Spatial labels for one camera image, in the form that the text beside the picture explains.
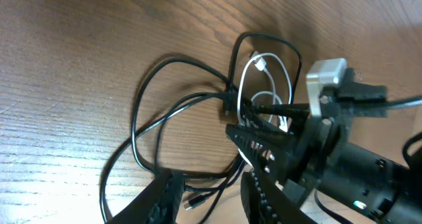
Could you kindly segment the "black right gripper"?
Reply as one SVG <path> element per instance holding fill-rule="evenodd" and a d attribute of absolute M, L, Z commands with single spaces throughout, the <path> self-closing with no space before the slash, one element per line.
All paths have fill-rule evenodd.
<path fill-rule="evenodd" d="M 291 120 L 290 128 L 304 128 L 299 145 L 305 154 L 288 179 L 293 165 L 296 137 L 276 128 L 259 115 L 276 115 Z M 319 186 L 333 149 L 349 136 L 349 119 L 311 117 L 307 103 L 269 105 L 242 101 L 242 125 L 227 125 L 226 134 L 250 161 L 253 168 L 272 181 L 285 181 L 283 193 L 293 204 L 303 204 Z"/>

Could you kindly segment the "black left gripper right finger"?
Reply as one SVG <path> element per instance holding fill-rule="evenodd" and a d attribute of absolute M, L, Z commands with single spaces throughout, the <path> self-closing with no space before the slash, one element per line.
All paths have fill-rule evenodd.
<path fill-rule="evenodd" d="M 241 203 L 250 224 L 315 224 L 263 174 L 244 172 Z"/>

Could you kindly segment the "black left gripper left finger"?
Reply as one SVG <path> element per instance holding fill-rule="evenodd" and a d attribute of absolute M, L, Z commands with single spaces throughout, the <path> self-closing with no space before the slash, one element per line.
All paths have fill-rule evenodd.
<path fill-rule="evenodd" d="M 185 191 L 183 175 L 162 171 L 110 224 L 174 224 Z"/>

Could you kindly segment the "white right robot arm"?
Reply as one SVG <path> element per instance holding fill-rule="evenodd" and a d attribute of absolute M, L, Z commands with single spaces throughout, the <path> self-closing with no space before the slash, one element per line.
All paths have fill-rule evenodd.
<path fill-rule="evenodd" d="M 403 146 L 405 165 L 348 141 L 354 117 L 384 117 L 389 109 L 421 104 L 421 98 L 385 101 L 334 100 L 314 117 L 305 104 L 257 107 L 261 113 L 299 119 L 295 132 L 262 126 L 227 125 L 226 134 L 253 168 L 241 180 L 241 198 L 250 223 L 310 223 L 301 211 L 319 192 L 377 223 L 421 222 L 421 152 Z"/>

